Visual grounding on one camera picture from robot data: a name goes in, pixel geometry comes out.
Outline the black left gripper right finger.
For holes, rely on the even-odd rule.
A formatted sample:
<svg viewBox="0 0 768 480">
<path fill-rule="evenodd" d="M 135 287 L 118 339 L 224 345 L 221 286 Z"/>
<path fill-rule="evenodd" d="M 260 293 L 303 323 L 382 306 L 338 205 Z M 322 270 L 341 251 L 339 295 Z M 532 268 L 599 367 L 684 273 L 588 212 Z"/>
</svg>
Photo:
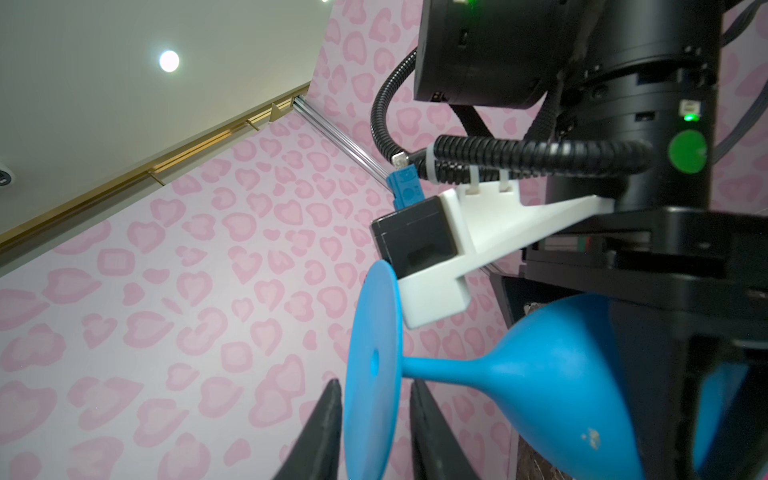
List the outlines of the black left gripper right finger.
<svg viewBox="0 0 768 480">
<path fill-rule="evenodd" d="M 416 480 L 478 480 L 431 391 L 414 380 L 410 399 L 411 455 Z"/>
</svg>

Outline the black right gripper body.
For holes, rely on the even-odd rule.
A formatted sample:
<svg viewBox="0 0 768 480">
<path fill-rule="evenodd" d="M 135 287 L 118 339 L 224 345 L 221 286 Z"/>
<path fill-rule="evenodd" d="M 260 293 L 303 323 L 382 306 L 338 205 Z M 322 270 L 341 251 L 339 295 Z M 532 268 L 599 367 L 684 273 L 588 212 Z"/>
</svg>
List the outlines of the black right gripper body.
<svg viewBox="0 0 768 480">
<path fill-rule="evenodd" d="M 634 444 L 649 479 L 753 479 L 767 461 L 767 220 L 665 207 L 598 215 L 528 246 L 491 285 L 508 324 L 531 303 L 606 296 Z M 705 377 L 747 372 L 701 466 Z"/>
</svg>

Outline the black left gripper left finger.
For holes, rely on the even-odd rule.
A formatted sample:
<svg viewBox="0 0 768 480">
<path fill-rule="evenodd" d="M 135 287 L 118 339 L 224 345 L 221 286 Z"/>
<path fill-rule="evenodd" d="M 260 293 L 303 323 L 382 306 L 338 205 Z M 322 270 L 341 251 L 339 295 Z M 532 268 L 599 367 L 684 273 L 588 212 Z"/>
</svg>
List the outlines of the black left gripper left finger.
<svg viewBox="0 0 768 480">
<path fill-rule="evenodd" d="M 342 389 L 330 380 L 274 480 L 335 480 L 343 421 Z"/>
</svg>

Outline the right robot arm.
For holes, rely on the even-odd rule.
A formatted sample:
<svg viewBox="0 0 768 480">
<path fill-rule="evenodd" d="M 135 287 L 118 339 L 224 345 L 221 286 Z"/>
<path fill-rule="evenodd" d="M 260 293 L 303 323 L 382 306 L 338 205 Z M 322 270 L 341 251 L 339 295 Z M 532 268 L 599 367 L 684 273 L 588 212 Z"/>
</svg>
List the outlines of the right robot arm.
<svg viewBox="0 0 768 480">
<path fill-rule="evenodd" d="M 428 1 L 415 96 L 541 104 L 522 141 L 475 113 L 441 157 L 615 203 L 523 244 L 525 277 L 610 300 L 650 479 L 751 479 L 767 460 L 767 221 L 709 209 L 724 1 Z"/>
</svg>

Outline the blue wine glass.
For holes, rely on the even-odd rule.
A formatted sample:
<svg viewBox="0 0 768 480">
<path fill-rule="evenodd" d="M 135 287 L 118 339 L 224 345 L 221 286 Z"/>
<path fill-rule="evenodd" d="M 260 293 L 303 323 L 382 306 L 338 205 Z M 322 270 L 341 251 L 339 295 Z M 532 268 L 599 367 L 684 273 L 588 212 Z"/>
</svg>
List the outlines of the blue wine glass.
<svg viewBox="0 0 768 480">
<path fill-rule="evenodd" d="M 346 374 L 352 479 L 383 476 L 404 378 L 481 391 L 578 479 L 751 479 L 765 462 L 764 371 L 747 356 L 741 322 L 581 294 L 520 320 L 473 360 L 407 357 L 403 326 L 395 273 L 376 262 Z"/>
</svg>

